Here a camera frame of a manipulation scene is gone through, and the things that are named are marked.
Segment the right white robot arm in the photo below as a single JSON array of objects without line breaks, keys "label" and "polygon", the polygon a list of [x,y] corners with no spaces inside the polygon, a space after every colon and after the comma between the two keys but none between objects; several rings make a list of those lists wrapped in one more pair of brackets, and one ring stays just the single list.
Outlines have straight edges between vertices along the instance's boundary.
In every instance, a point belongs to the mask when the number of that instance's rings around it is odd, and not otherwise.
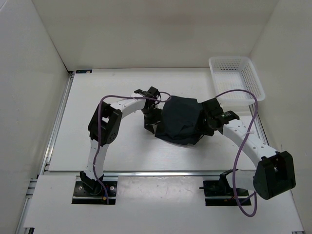
[{"label": "right white robot arm", "polygon": [[198,128],[213,134],[219,131],[234,142],[254,164],[255,171],[228,170],[215,184],[202,189],[215,195],[234,195],[236,189],[251,190],[268,200],[296,186],[293,157],[287,151],[279,152],[248,131],[233,111],[212,116],[201,111]]}]

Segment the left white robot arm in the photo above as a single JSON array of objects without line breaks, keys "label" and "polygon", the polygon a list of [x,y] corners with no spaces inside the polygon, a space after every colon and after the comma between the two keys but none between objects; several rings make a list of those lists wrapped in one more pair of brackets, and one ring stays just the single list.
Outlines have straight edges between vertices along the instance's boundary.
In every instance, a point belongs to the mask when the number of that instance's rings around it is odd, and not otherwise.
[{"label": "left white robot arm", "polygon": [[86,169],[80,172],[80,179],[91,195],[102,190],[103,165],[109,145],[116,139],[123,118],[141,111],[144,116],[144,128],[155,132],[160,123],[162,110],[157,107],[161,92],[154,87],[148,91],[136,90],[131,96],[107,95],[103,97],[88,125],[90,154]]}]

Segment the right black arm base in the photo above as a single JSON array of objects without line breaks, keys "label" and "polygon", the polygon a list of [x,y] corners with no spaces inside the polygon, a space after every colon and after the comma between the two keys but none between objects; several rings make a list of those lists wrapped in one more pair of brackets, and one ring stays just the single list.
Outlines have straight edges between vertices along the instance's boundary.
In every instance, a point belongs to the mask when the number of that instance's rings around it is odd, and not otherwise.
[{"label": "right black arm base", "polygon": [[226,176],[232,173],[232,170],[223,172],[218,180],[204,180],[203,186],[199,187],[204,191],[205,206],[207,207],[226,207],[237,206],[234,197],[234,191],[229,186]]}]

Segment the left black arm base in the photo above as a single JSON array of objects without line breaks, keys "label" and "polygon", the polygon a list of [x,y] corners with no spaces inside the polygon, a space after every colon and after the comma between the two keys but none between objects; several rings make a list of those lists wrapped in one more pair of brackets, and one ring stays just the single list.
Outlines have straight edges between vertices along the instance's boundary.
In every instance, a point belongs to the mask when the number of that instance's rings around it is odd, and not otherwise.
[{"label": "left black arm base", "polygon": [[108,192],[108,199],[103,187],[99,184],[92,191],[80,179],[76,180],[72,196],[72,204],[86,205],[115,205],[117,197],[117,181],[108,180],[102,182]]}]

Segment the dark navy sport shorts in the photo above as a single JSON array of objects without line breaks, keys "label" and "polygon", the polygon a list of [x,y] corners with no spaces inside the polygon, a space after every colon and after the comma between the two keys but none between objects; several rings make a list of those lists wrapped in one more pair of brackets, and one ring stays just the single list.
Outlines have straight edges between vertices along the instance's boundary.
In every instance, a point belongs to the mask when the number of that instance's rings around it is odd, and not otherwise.
[{"label": "dark navy sport shorts", "polygon": [[196,145],[203,135],[197,128],[201,111],[197,99],[171,96],[163,106],[155,137],[178,145]]}]

